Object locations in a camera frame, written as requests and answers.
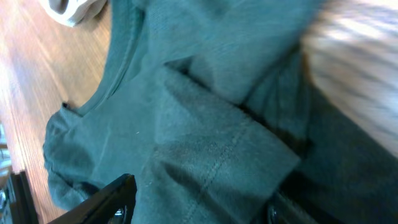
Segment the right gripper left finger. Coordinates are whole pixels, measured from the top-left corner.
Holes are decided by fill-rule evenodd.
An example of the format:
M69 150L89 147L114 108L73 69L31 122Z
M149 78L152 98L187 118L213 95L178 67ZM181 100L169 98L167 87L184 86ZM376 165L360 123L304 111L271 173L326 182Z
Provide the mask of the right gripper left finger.
M123 174L49 224L130 224L136 204L136 192L134 176Z

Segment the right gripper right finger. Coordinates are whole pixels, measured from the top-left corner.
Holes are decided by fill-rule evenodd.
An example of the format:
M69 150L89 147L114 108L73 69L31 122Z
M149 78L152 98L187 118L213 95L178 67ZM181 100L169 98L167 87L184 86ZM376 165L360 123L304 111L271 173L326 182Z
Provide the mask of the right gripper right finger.
M318 224L298 203L277 191L267 206L269 224Z

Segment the black Nike t-shirt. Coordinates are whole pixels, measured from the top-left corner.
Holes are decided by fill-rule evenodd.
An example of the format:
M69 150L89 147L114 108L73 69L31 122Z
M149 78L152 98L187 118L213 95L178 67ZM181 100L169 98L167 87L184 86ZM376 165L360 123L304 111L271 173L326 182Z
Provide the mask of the black Nike t-shirt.
M397 159L306 75L323 1L111 1L103 79L48 121L53 202L136 178L133 223L260 223L277 191L318 223L396 223Z

